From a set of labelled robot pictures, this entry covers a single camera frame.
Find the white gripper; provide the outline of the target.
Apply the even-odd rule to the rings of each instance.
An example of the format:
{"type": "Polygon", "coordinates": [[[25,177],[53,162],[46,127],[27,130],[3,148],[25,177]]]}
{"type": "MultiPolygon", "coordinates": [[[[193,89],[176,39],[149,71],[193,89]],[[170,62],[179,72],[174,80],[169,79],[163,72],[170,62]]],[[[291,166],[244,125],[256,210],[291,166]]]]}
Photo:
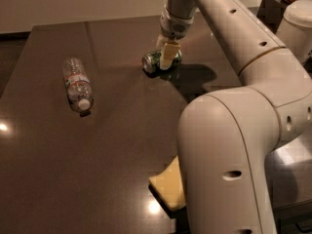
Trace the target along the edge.
{"type": "Polygon", "coordinates": [[[168,41],[164,44],[164,39],[179,40],[184,38],[193,21],[193,17],[182,19],[174,16],[167,7],[164,7],[160,17],[160,30],[162,34],[158,35],[156,43],[157,48],[162,48],[160,57],[161,70],[167,70],[172,66],[173,60],[180,50],[180,44],[177,41],[168,41]]]}

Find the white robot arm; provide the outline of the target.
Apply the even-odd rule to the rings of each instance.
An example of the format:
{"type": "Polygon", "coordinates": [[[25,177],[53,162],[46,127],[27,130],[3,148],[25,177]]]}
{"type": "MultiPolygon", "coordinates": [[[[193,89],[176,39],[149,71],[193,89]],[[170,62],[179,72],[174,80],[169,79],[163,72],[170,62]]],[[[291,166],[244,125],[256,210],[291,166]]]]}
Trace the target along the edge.
{"type": "Polygon", "coordinates": [[[265,158],[311,123],[312,84],[285,44],[239,0],[168,0],[160,46],[201,12],[241,82],[191,101],[177,134],[191,234],[277,234],[265,158]]]}

